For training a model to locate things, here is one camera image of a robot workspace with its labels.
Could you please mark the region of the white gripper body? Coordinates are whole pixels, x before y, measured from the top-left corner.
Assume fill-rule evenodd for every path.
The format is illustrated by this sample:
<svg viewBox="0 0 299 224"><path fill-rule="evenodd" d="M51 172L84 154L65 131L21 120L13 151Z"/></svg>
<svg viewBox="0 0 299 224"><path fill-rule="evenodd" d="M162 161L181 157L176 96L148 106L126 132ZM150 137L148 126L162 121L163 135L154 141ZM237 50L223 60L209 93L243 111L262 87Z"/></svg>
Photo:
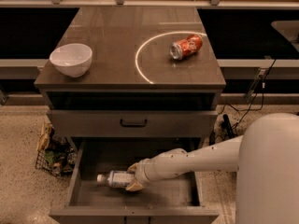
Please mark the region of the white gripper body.
<svg viewBox="0 0 299 224"><path fill-rule="evenodd" d="M143 186L155 181L154 160L144 159L140 161L135 170L135 179Z"/></svg>

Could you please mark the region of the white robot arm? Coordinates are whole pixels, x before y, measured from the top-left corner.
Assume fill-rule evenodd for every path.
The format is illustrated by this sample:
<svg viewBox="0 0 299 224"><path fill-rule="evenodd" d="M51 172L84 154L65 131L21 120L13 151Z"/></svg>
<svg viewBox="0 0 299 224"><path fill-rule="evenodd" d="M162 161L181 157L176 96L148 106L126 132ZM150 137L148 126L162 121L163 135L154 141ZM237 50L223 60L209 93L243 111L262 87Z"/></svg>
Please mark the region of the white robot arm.
<svg viewBox="0 0 299 224"><path fill-rule="evenodd" d="M299 117L275 113L243 135L187 152L172 149L129 167L129 191L188 172L236 172L235 224L299 224Z"/></svg>

